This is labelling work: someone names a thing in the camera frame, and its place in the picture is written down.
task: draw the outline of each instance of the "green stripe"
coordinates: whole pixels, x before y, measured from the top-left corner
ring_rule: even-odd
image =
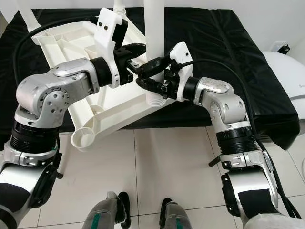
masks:
[[[95,214],[92,222],[91,229],[97,229],[97,226],[99,225],[100,220],[100,214]]]
[[[182,226],[179,218],[176,218],[176,226],[177,226],[177,229],[183,229],[183,226]]]

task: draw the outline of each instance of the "robot leg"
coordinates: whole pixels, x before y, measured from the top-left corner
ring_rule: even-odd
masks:
[[[192,229],[185,210],[169,198],[163,200],[159,224],[164,229]]]
[[[126,192],[117,196],[109,191],[107,198],[90,211],[82,229],[113,229],[114,225],[121,223],[123,229],[130,227],[129,197]]]

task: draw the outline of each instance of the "tile floor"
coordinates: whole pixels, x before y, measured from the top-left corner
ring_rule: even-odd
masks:
[[[61,135],[61,146],[70,135]],[[305,218],[305,182],[301,164],[305,136],[284,151],[266,144],[284,190]],[[131,229],[159,228],[160,205],[165,197],[187,211],[194,229],[241,229],[224,203],[221,167],[208,166],[219,154],[212,127],[117,131],[88,153],[67,146],[64,178],[57,180],[44,206],[33,209],[20,228],[81,229],[91,208],[108,190],[126,191],[131,199]],[[284,211],[280,200],[279,209]]]

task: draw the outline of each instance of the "white pole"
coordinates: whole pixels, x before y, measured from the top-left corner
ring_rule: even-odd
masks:
[[[113,12],[115,12],[118,15],[121,15],[124,18],[126,14],[126,10],[122,0],[114,0]]]
[[[15,4],[23,17],[27,27],[28,31],[31,32],[34,29],[39,28],[41,25],[37,22],[32,10],[30,7],[27,5],[25,0],[15,0]]]
[[[147,61],[164,56],[164,0],[144,0]],[[152,77],[163,83],[163,72]],[[165,104],[157,93],[146,92],[146,102],[152,107]]]

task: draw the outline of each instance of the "power outlet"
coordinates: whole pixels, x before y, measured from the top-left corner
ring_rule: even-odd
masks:
[[[288,44],[287,41],[276,41],[270,47],[270,51],[277,52],[280,48],[282,48],[284,45],[287,44]]]

